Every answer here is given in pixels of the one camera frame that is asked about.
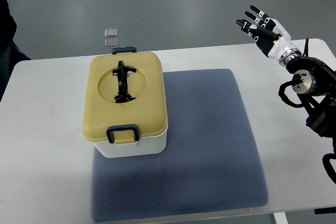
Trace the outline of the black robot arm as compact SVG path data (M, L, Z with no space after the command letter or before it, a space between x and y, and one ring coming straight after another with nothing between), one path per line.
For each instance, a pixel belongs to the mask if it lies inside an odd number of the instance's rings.
M335 182L335 71L323 61L309 57L309 39L303 53L290 50L280 57L292 79L279 87L282 101L293 108L305 108L306 126L320 137L332 139L333 152L325 154L322 163L330 179Z

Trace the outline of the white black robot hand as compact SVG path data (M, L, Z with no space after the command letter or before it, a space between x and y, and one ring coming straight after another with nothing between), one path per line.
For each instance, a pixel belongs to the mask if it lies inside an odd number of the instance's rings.
M255 41L266 57L275 59L281 66L285 66L290 59L302 55L279 21L254 5L251 5L250 9L251 12L246 11L245 15L251 20L238 19L236 24Z

